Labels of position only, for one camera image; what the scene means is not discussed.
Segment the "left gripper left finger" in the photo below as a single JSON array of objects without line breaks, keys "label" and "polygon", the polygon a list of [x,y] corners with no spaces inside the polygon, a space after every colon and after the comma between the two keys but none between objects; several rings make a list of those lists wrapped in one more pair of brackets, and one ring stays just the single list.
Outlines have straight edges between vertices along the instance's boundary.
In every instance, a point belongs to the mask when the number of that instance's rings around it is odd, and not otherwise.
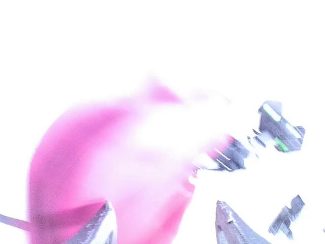
[{"label": "left gripper left finger", "polygon": [[115,209],[110,201],[103,206],[90,221],[65,244],[116,244],[117,220]]}]

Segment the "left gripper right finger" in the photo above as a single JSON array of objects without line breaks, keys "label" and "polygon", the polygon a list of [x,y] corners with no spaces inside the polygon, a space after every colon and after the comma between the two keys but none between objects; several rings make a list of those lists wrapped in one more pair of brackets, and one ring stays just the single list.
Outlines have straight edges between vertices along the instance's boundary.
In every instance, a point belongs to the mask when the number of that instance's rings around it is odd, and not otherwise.
[{"label": "left gripper right finger", "polygon": [[218,244],[270,244],[220,200],[216,202],[215,230]]}]

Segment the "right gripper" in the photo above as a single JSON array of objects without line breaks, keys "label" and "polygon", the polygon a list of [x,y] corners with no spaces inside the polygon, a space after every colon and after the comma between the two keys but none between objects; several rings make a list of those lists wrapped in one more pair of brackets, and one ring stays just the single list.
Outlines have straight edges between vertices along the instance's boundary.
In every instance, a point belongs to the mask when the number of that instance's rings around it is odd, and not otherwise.
[{"label": "right gripper", "polygon": [[245,169],[244,159],[249,156],[249,150],[237,139],[229,138],[226,144],[216,144],[205,153],[195,158],[199,169],[233,172]]}]

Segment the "red student backpack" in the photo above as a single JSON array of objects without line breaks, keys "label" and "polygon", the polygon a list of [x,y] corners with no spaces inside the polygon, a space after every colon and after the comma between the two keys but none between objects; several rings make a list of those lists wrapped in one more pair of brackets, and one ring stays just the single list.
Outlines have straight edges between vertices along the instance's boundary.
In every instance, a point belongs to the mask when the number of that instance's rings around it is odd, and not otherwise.
[{"label": "red student backpack", "polygon": [[125,97],[73,108],[30,163],[30,243],[65,243],[109,201],[118,243],[172,243],[191,202],[193,159],[228,142],[230,104],[150,81]]}]

